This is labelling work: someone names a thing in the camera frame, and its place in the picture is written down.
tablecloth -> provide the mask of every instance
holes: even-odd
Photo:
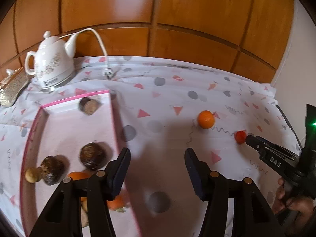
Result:
[[[39,106],[85,92],[110,89],[120,147],[132,153],[126,177],[143,236],[197,236],[206,202],[195,196],[184,165],[192,147],[200,160],[226,178],[251,177],[271,205],[278,175],[234,132],[262,136],[299,153],[294,133],[276,107],[275,89],[222,70],[160,58],[110,56],[115,76],[102,76],[104,57],[75,59],[76,76],[51,93],[33,78],[11,108],[0,107],[0,209],[19,235],[19,181],[25,143]],[[201,129],[197,115],[209,110],[215,125]],[[165,192],[171,207],[155,214],[149,196]],[[229,203],[227,236],[232,226]]]

patterned tablecloth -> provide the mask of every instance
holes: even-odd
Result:
[[[274,201],[278,175],[233,133],[246,130],[295,153],[294,133],[275,106],[275,89],[221,70],[158,58],[111,56],[115,77],[102,76],[104,57],[75,60],[77,75],[67,85],[44,93],[33,81],[11,108],[0,108],[0,209],[16,232],[21,225],[19,181],[24,147],[32,121],[42,104],[91,91],[111,90],[120,147],[132,161],[126,183],[143,236],[197,236],[206,202],[195,196],[184,165],[192,147],[200,160],[226,178],[254,179],[268,203]],[[197,115],[209,110],[215,125],[203,130]],[[163,191],[171,207],[155,214],[149,196]],[[227,236],[232,226],[229,203]]]

wooden wall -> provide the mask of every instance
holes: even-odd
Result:
[[[109,55],[194,62],[270,82],[282,59],[293,0],[17,0],[0,24],[0,79],[24,66],[46,30],[97,29]],[[99,56],[92,33],[76,56]]]

white cable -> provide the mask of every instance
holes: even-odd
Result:
[[[103,54],[104,54],[104,56],[105,56],[105,61],[106,61],[105,65],[106,65],[106,68],[107,68],[107,69],[110,69],[109,58],[108,58],[107,52],[106,52],[106,50],[105,50],[103,41],[102,41],[102,39],[101,39],[99,33],[98,33],[97,31],[95,31],[93,28],[85,28],[85,29],[80,30],[80,31],[78,31],[78,32],[76,32],[76,33],[64,35],[64,36],[60,37],[60,39],[61,39],[61,38],[64,38],[64,37],[72,36],[72,35],[74,35],[74,34],[80,34],[80,33],[84,32],[84,31],[87,31],[87,30],[92,31],[92,32],[95,34],[95,36],[97,37],[97,40],[98,40],[99,45],[100,45],[100,47],[101,47],[101,50],[102,50],[102,52],[103,52]]]

metal screw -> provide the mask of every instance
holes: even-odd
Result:
[[[252,184],[252,179],[249,178],[249,177],[246,177],[246,178],[244,179],[244,182],[247,183],[247,184]]]
[[[71,178],[69,176],[63,179],[63,183],[69,183],[70,181],[71,181]]]
[[[212,172],[210,173],[210,176],[211,176],[211,177],[219,177],[219,173],[218,173],[217,171],[212,171]]]
[[[98,177],[105,176],[105,172],[103,170],[100,170],[100,171],[97,172],[97,176]]]

